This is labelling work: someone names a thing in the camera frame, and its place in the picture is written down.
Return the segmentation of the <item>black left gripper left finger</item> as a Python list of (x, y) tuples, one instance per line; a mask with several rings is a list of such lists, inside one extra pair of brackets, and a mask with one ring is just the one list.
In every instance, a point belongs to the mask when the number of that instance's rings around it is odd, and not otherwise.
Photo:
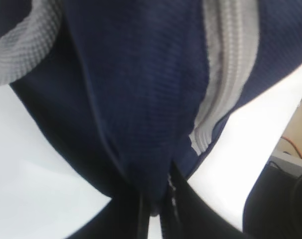
[(70, 239), (146, 239), (150, 204), (142, 196), (128, 193), (112, 199), (101, 212)]

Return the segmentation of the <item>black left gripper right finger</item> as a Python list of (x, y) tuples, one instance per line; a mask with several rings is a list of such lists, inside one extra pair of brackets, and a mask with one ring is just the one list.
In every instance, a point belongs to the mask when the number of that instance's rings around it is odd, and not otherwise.
[(249, 239), (214, 212), (191, 188), (175, 164), (168, 174), (160, 222), (164, 239)]

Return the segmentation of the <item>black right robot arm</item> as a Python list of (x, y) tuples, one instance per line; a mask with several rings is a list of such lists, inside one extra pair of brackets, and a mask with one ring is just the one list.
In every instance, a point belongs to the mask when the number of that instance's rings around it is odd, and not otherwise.
[(302, 239), (302, 159), (269, 158), (246, 200), (243, 231), (255, 239)]

